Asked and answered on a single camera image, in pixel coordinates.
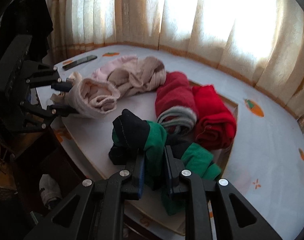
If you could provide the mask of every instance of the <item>black phone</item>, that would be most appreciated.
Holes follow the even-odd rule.
[[[73,68],[73,67],[76,67],[77,65],[80,65],[80,64],[82,64],[82,63],[85,63],[85,62],[88,62],[88,61],[91,61],[91,60],[94,60],[94,59],[96,59],[96,58],[98,58],[98,57],[95,56],[95,55],[90,55],[90,56],[87,56],[87,57],[83,57],[83,58],[78,59],[78,60],[76,60],[76,61],[73,61],[73,62],[71,62],[71,63],[69,63],[69,64],[66,64],[66,65],[63,66],[62,68],[63,68],[64,70],[68,70],[68,69],[71,69],[71,68]]]

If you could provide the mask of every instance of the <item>sock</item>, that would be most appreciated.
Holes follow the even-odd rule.
[[[58,183],[49,174],[42,175],[39,183],[39,190],[43,205],[48,209],[50,209],[50,201],[62,199]]]
[[[110,160],[114,165],[125,164],[128,153],[124,149],[145,151],[145,183],[153,188],[154,177],[161,175],[166,131],[158,123],[144,121],[128,109],[113,121],[113,127]]]
[[[207,150],[227,148],[236,134],[236,120],[212,85],[192,88],[199,121],[195,142]]]
[[[181,159],[187,170],[198,174],[202,179],[214,180],[221,169],[213,163],[213,155],[200,145],[191,143],[179,136],[168,135],[165,145],[170,145],[173,157]],[[166,187],[162,187],[161,201],[169,216],[184,210],[184,200],[171,200]]]
[[[184,73],[166,74],[164,85],[156,91],[157,120],[168,133],[184,135],[196,124],[198,111],[189,80]]]

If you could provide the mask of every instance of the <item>beige curtain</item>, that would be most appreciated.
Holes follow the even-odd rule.
[[[56,62],[111,44],[224,71],[304,114],[304,13],[295,0],[53,0]]]

